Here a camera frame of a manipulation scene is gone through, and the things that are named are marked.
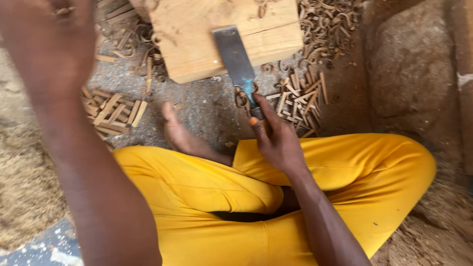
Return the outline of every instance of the sawdust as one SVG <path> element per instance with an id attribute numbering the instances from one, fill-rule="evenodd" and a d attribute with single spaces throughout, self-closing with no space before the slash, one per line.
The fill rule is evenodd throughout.
<path id="1" fill-rule="evenodd" d="M 0 248 L 14 249 L 64 217 L 54 165 L 22 84 L 0 49 Z"/>

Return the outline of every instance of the forearm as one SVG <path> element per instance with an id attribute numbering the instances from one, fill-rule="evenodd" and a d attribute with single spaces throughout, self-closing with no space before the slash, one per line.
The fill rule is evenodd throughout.
<path id="1" fill-rule="evenodd" d="M 370 266 L 365 252 L 306 167 L 287 174 L 320 266 Z"/>
<path id="2" fill-rule="evenodd" d="M 76 222 L 86 265 L 137 265 L 137 257 L 143 259 L 142 265 L 158 265 L 152 213 L 87 121 L 79 97 L 32 97 L 32 102 Z M 124 254 L 135 261 L 126 261 Z"/>

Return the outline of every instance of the person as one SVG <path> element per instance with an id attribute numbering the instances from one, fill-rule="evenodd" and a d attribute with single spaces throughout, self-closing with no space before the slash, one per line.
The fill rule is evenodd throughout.
<path id="1" fill-rule="evenodd" d="M 234 156 L 191 134 L 170 102 L 162 113 L 176 151 L 134 146 L 112 156 L 79 99 L 94 62 L 95 3 L 0 0 L 5 46 L 44 131 L 85 265 L 368 266 L 432 182 L 435 161 L 417 142 L 374 133 L 299 140 L 257 94 L 272 133 L 251 118 L 257 140 L 240 141 Z M 257 222 L 214 214 L 283 207 L 300 210 Z"/>

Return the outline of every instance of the chisel handle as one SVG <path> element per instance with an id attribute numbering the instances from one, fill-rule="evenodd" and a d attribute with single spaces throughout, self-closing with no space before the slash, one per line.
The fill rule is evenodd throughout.
<path id="1" fill-rule="evenodd" d="M 268 120 L 264 116 L 263 110 L 261 110 L 261 107 L 255 107 L 253 109 L 250 109 L 250 114 L 251 116 L 254 116 L 258 118 L 258 120 L 263 124 L 264 129 L 266 130 L 266 134 L 270 136 L 272 134 L 272 128 L 268 123 Z"/>

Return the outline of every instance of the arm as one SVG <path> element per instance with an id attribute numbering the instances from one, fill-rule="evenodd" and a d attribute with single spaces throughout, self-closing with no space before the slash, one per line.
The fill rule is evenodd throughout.
<path id="1" fill-rule="evenodd" d="M 291 182 L 317 263 L 320 266 L 371 266 L 360 244 L 315 182 L 294 127 L 278 117 L 265 97 L 257 94 L 254 97 L 273 131 L 268 136 L 258 119 L 250 119 L 258 149 Z"/>
<path id="2" fill-rule="evenodd" d="M 153 215 L 79 99 L 94 62 L 96 1 L 69 2 L 76 9 L 59 19 L 49 0 L 0 0 L 5 44 L 56 163 L 85 264 L 161 265 Z"/>

